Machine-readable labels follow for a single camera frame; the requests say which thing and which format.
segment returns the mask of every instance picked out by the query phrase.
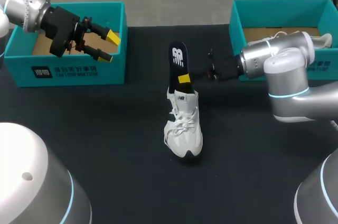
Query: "shoe sole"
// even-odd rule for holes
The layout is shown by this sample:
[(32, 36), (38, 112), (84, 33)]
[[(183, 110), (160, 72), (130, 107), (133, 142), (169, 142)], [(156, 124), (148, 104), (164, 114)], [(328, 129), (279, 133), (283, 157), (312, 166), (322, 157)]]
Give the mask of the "shoe sole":
[(183, 164), (195, 164), (202, 160), (202, 151), (198, 155), (193, 155), (191, 151), (187, 151), (184, 157), (175, 155), (175, 158)]

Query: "white sneaker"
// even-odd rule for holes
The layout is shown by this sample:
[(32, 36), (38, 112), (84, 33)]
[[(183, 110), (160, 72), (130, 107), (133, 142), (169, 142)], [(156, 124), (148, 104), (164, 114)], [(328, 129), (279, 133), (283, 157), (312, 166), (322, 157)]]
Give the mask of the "white sneaker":
[(168, 121), (164, 127), (164, 143), (180, 158), (197, 157), (202, 151), (198, 98), (196, 91), (194, 94), (177, 90), (173, 94), (167, 92), (174, 121)]

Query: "shoelace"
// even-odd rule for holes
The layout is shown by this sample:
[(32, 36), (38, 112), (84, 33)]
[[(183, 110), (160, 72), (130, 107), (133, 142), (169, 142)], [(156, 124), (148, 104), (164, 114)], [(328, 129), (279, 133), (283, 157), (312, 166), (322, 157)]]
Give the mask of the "shoelace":
[(187, 131), (189, 128), (194, 127), (194, 120), (197, 114), (198, 107), (192, 111), (192, 113), (187, 114), (176, 110), (175, 108), (172, 109), (170, 114), (174, 115), (175, 122), (172, 124), (171, 128), (168, 130), (167, 135), (164, 136), (164, 143), (166, 143), (166, 139), (169, 133), (173, 133), (174, 136), (179, 136), (184, 131)]

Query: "teal cardboard box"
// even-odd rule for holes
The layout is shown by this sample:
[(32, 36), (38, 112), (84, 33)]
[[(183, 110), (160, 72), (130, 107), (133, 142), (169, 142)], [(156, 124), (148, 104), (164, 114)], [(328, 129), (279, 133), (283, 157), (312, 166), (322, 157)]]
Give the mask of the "teal cardboard box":
[(95, 61), (87, 54), (32, 55), (38, 33), (24, 33), (16, 26), (5, 50), (5, 63), (18, 87), (123, 84), (127, 50), (127, 20), (123, 2), (52, 4), (119, 32), (121, 43), (111, 53), (111, 63)]
[(330, 33), (332, 48), (316, 50), (307, 73), (310, 80), (338, 80), (338, 11), (331, 0), (234, 0), (229, 32), (235, 55), (247, 42), (272, 36), (270, 28), (274, 33)]

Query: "shoe tongue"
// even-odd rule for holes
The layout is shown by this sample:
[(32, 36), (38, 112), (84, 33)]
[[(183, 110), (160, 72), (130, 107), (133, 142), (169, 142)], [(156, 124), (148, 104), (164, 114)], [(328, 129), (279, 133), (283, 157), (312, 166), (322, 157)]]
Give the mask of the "shoe tongue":
[(175, 90), (175, 101), (179, 111), (192, 113), (197, 106), (197, 95), (186, 94)]

